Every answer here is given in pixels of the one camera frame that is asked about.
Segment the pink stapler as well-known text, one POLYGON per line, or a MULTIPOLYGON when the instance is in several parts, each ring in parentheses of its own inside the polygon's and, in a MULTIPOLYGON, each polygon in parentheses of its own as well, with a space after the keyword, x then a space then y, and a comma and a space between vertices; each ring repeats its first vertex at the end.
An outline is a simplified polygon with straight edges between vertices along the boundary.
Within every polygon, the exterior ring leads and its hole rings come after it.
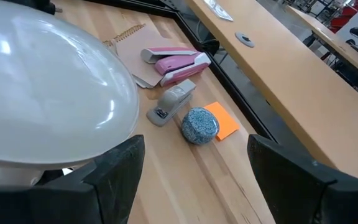
POLYGON ((140 51, 142 60, 153 64, 162 76, 160 86, 182 81, 201 73, 211 60, 204 52, 186 47, 151 47, 140 51))

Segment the blue round cap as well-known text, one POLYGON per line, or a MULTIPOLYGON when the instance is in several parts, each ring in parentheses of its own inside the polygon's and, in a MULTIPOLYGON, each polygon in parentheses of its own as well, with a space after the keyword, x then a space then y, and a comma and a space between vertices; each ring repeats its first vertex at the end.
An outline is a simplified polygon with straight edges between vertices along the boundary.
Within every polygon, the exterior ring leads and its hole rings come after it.
POLYGON ((207 109, 196 107, 182 120, 181 133, 190 143, 204 145, 212 141, 220 130, 216 117, 207 109))

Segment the red equipment cart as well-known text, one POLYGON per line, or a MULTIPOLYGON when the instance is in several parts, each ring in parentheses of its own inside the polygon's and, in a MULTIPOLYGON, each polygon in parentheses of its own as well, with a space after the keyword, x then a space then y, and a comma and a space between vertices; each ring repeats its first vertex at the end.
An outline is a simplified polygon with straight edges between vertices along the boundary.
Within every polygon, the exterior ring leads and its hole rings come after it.
POLYGON ((329 30, 333 33, 339 31, 344 27, 352 17, 358 13, 358 0, 351 0, 350 3, 346 3, 340 13, 331 19, 329 24, 329 30))

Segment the beige background desk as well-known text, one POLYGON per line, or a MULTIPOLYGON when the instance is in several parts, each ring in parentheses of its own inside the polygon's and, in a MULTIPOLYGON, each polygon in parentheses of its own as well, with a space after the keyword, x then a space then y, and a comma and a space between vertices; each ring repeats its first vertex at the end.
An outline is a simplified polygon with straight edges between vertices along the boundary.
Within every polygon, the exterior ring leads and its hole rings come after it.
POLYGON ((338 35, 329 30, 316 18, 305 14, 291 6, 286 6, 286 11, 300 18, 320 39, 333 48, 340 56, 344 57, 351 65, 358 69, 358 51, 345 43, 338 35))

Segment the beige wooden desk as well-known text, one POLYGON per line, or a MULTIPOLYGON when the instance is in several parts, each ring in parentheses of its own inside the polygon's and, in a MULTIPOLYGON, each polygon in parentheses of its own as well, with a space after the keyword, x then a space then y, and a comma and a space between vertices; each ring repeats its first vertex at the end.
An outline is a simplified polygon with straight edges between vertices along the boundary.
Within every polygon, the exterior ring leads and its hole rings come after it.
POLYGON ((310 154, 358 178, 358 92, 256 0, 216 1, 232 22, 203 0, 186 3, 310 154), (255 46, 242 44, 236 32, 255 46))

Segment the black metal table frame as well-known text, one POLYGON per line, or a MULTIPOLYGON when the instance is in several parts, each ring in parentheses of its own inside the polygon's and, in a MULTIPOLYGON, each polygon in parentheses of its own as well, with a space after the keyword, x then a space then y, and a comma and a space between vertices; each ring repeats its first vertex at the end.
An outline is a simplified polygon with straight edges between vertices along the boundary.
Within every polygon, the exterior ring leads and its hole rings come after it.
POLYGON ((197 50, 205 51, 210 57, 211 71, 257 134, 292 149, 302 145, 261 92, 237 67, 237 64, 222 68, 221 63, 215 59, 216 51, 211 46, 212 43, 217 44, 218 41, 205 26, 201 26, 200 32, 196 30, 196 25, 200 24, 201 20, 188 7, 185 0, 86 1, 174 19, 191 44, 197 50))

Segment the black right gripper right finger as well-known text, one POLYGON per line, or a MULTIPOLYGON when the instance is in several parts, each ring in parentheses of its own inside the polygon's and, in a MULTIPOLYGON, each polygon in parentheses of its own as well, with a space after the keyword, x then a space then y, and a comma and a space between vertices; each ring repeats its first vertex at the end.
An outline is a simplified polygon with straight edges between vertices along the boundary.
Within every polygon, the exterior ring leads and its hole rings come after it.
POLYGON ((358 224, 358 178, 258 134, 247 153, 276 224, 358 224))

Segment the orange sticky note pad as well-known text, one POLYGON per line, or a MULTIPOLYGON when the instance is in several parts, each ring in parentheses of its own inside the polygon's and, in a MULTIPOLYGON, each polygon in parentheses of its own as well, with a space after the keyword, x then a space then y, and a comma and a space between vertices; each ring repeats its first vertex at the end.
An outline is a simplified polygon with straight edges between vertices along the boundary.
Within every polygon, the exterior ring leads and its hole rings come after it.
POLYGON ((239 129, 239 125, 234 118, 225 110, 225 108, 219 103, 214 102, 206 105, 204 109, 211 112, 219 123, 219 132, 216 135, 218 141, 222 141, 232 133, 239 129))

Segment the white lightbulb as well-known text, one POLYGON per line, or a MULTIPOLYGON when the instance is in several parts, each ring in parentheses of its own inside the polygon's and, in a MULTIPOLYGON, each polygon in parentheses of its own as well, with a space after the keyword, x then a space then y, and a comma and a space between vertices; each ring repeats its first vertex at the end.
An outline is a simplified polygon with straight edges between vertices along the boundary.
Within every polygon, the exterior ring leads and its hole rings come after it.
POLYGON ((0 185, 32 186, 135 130, 135 81, 93 35, 0 0, 0 185))

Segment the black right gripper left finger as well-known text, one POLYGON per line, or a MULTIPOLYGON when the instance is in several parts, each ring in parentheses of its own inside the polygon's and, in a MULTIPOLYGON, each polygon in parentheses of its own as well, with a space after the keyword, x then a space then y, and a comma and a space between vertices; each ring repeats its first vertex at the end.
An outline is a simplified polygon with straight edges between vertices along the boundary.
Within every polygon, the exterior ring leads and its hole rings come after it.
POLYGON ((0 224, 127 224, 144 156, 138 134, 46 184, 0 186, 0 224))

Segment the brown spiral notebook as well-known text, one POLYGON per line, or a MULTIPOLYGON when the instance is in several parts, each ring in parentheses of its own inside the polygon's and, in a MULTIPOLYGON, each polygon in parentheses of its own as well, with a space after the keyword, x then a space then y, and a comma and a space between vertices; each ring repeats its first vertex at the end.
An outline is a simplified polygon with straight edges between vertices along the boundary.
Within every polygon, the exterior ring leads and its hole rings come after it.
POLYGON ((135 25, 103 44, 121 59, 136 83, 148 89, 154 88, 163 78, 154 67, 158 60, 171 55, 196 53, 195 49, 163 38, 145 24, 135 25))

